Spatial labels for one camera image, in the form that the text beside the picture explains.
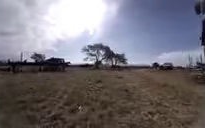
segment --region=acacia tree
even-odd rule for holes
[[[45,61],[45,55],[44,54],[40,54],[40,53],[33,53],[30,57],[31,59],[33,59],[36,63],[37,62],[43,62]]]
[[[102,64],[102,61],[104,61],[108,53],[111,51],[109,46],[103,45],[102,43],[97,44],[90,44],[85,47],[83,47],[82,52],[87,55],[86,58],[84,58],[85,61],[94,61],[95,67],[99,68],[99,66]]]
[[[119,64],[127,64],[128,60],[125,54],[114,53],[110,51],[106,56],[106,61],[111,63],[111,67],[117,66]]]
[[[114,65],[119,65],[119,64],[127,64],[128,63],[128,60],[127,58],[125,57],[125,54],[119,54],[119,53],[116,53],[115,56],[114,56]]]

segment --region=sun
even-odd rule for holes
[[[45,18],[57,36],[75,37],[84,31],[93,35],[104,19],[106,8],[103,0],[57,0]]]

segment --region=dark vehicle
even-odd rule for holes
[[[164,63],[160,66],[161,70],[173,70],[174,66],[172,63]]]

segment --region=ground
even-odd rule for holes
[[[184,71],[0,72],[0,128],[189,128],[200,99]]]

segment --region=dirt ground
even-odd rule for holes
[[[0,72],[0,128],[189,128],[198,91],[182,71]]]

